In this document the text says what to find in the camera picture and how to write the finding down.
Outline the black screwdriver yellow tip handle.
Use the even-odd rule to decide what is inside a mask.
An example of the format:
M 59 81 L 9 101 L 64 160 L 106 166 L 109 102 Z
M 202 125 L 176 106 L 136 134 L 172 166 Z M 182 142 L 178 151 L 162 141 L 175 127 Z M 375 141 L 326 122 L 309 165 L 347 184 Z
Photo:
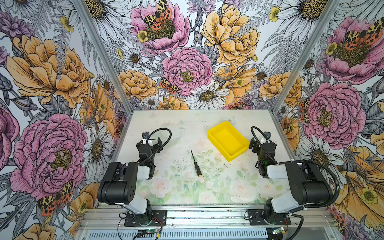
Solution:
M 195 166 L 195 170 L 196 170 L 196 173 L 197 173 L 197 176 L 198 177 L 201 177 L 202 176 L 202 172 L 201 172 L 201 169 L 195 159 L 195 156 L 193 154 L 193 151 L 191 150 L 191 155 L 192 155 L 192 158 L 193 158 L 193 161 L 194 161 L 194 166 Z

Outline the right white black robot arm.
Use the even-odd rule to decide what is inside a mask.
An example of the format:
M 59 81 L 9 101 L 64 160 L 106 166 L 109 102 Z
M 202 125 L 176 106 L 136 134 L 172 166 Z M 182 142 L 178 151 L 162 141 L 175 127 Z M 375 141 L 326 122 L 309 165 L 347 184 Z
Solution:
M 289 225 L 290 216 L 308 208 L 325 208 L 339 196 L 341 186 L 335 173 L 324 164 L 308 160 L 275 160 L 277 145 L 271 133 L 252 126 L 249 148 L 258 156 L 256 168 L 265 179 L 287 180 L 289 191 L 269 199 L 261 209 L 247 211 L 250 225 Z

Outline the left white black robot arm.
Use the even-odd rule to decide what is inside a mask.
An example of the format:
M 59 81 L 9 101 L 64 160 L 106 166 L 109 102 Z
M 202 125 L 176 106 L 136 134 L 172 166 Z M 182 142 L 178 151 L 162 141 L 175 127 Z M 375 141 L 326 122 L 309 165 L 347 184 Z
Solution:
M 150 180 L 155 173 L 155 154 L 163 150 L 160 138 L 152 139 L 148 132 L 137 143 L 139 160 L 137 162 L 113 162 L 107 167 L 98 189 L 100 203 L 119 206 L 126 210 L 126 223 L 147 226 L 155 220 L 149 200 L 136 193 L 139 180 Z

